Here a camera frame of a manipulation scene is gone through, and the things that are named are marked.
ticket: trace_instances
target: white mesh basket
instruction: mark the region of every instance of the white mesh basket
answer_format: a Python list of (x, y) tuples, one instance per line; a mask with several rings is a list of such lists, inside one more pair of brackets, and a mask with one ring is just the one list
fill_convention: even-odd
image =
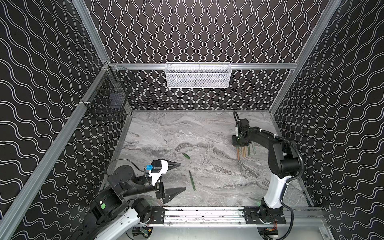
[(230, 63), (166, 63), (169, 88), (227, 88)]

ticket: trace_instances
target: wavy line wallpaper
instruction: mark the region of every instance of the wavy line wallpaper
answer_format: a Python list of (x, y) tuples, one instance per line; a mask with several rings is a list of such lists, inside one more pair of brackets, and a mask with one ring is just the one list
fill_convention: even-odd
[(124, 121), (97, 121), (87, 111), (12, 239), (72, 235), (99, 193), (123, 126)]
[(384, 239), (384, 1), (344, 0), (275, 118), (336, 240)]
[[(117, 76), (127, 76), (121, 70)], [(233, 70), (228, 88), (168, 88), (164, 71), (139, 71), (128, 101), (135, 110), (269, 110), (289, 70)]]
[(85, 0), (115, 63), (291, 63), (328, 0)]
[(101, 69), (69, 0), (0, 0), (0, 219)]

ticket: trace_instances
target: marble tabletop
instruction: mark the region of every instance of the marble tabletop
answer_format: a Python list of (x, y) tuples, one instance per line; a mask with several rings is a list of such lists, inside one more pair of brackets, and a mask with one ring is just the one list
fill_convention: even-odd
[[(267, 112), (239, 112), (250, 126), (275, 132)], [(237, 159), (231, 144), (235, 134), (232, 112), (133, 112), (120, 158), (139, 167), (153, 159), (181, 163), (163, 175), (165, 188), (186, 187), (167, 206), (256, 206), (265, 195), (271, 172), (268, 150), (255, 144), (255, 153)], [(117, 166), (130, 164), (119, 161)], [(191, 171), (196, 191), (193, 190)], [(154, 192), (143, 194), (153, 205), (163, 205)], [(303, 190), (294, 180), (284, 198), (290, 206), (308, 206)]]

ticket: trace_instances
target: black mesh basket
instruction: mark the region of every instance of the black mesh basket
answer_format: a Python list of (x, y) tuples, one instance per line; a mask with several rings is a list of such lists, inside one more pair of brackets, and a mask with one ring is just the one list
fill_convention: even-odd
[(115, 76), (106, 75), (97, 86), (91, 100), (86, 106), (96, 120), (124, 120), (127, 84), (117, 81)]

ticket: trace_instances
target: dark green pencil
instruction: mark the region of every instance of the dark green pencil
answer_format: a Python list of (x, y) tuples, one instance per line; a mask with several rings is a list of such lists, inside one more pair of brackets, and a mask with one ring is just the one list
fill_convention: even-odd
[(192, 183), (193, 191), (196, 191), (195, 183), (193, 182), (193, 178), (192, 178), (191, 171), (189, 171), (189, 176), (191, 177), (191, 183)]

